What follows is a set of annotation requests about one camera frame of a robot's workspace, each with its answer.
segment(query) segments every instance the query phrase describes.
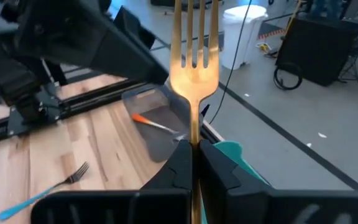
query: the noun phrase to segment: black speaker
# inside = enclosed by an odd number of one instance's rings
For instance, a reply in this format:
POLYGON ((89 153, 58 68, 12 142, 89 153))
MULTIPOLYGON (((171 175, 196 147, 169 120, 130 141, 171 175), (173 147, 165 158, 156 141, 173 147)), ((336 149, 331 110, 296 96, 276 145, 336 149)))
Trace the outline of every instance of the black speaker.
POLYGON ((328 86, 337 80, 357 37, 358 24, 353 22, 296 17, 278 52, 276 66, 328 86))

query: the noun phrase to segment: blue-handled fork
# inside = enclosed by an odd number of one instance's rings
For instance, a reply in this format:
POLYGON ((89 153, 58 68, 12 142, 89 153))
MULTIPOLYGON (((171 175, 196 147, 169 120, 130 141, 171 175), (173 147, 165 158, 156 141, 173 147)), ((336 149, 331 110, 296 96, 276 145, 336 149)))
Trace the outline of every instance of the blue-handled fork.
POLYGON ((38 195, 26 200, 23 203, 20 203, 16 206, 13 206, 13 207, 1 212, 0 220, 3 221, 3 220, 7 220, 8 218, 11 218, 13 215, 15 215, 16 213, 21 211, 23 208, 26 208, 27 206, 34 203, 36 200, 49 194, 53 189, 55 189, 58 186, 65 185, 65 184, 74 184, 75 182, 77 182, 81 179, 81 177, 85 174, 85 172, 88 170, 89 167, 90 166, 88 165, 88 163, 85 162, 74 174, 67 177, 67 179, 65 179, 64 181, 62 181, 58 184, 55 184, 53 187, 47 189, 46 191, 42 192, 41 194, 38 194, 38 195))

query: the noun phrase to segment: wooden table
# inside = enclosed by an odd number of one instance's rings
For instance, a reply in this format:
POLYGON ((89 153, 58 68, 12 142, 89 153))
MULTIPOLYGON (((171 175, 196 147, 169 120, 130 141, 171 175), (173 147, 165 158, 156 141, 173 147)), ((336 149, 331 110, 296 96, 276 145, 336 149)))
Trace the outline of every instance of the wooden table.
MULTIPOLYGON (((122 80, 101 75, 64 86, 59 95, 64 99, 122 80)), ((0 118, 8 114, 0 105, 0 118)), ((139 189, 165 163, 151 161, 124 103, 117 101, 28 136, 0 141, 0 212, 64 180, 85 161, 90 168, 81 181, 58 190, 139 189)), ((29 223, 30 210, 5 223, 29 223)))

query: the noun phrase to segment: teal object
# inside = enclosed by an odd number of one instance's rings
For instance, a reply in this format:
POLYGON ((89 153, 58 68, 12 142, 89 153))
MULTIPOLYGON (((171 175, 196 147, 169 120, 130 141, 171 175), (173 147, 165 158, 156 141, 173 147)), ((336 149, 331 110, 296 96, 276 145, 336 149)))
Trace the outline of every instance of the teal object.
POLYGON ((0 213, 0 221, 3 220, 7 220, 8 218, 11 218, 12 216, 14 216, 16 213, 18 213, 19 211, 21 211, 23 208, 26 208, 27 206, 31 205, 32 203, 34 203, 36 200, 46 196, 47 194, 50 193, 50 191, 54 188, 55 186, 49 188, 48 190, 42 192, 41 194, 38 194, 28 200, 26 200, 23 203, 20 203, 10 209, 7 209, 3 212, 0 213))
MULTIPOLYGON (((239 143, 235 141, 222 141, 214 144, 214 146, 219 149, 223 154, 225 154, 228 158, 233 160, 236 164, 238 164, 241 168, 243 168, 245 171, 253 175, 254 177, 260 179, 261 181, 265 182, 265 184, 268 184, 265 179, 263 179, 252 166, 248 165, 248 163, 243 160, 241 157, 242 155, 242 147, 239 143)), ((201 209, 203 211, 202 214, 202 222, 203 224, 208 224, 206 221, 206 215, 204 210, 204 203, 201 202, 201 209)))

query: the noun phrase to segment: fork handle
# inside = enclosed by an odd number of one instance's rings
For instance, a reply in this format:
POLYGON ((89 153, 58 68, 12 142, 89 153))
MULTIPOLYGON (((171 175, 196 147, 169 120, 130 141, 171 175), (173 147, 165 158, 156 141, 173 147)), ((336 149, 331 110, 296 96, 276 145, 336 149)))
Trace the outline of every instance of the fork handle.
POLYGON ((26 200, 25 202, 23 203, 20 203, 18 205, 15 205, 11 208, 8 208, 7 210, 5 211, 2 211, 0 213, 0 221, 3 221, 3 220, 7 220, 8 218, 11 218, 13 215, 15 215, 16 213, 18 213, 19 211, 23 210, 23 208, 26 208, 27 206, 31 205, 32 203, 34 203, 36 200, 44 197, 45 195, 49 194, 50 191, 55 188, 55 186, 47 189, 46 191, 40 193, 40 194, 37 194, 36 196, 26 200))

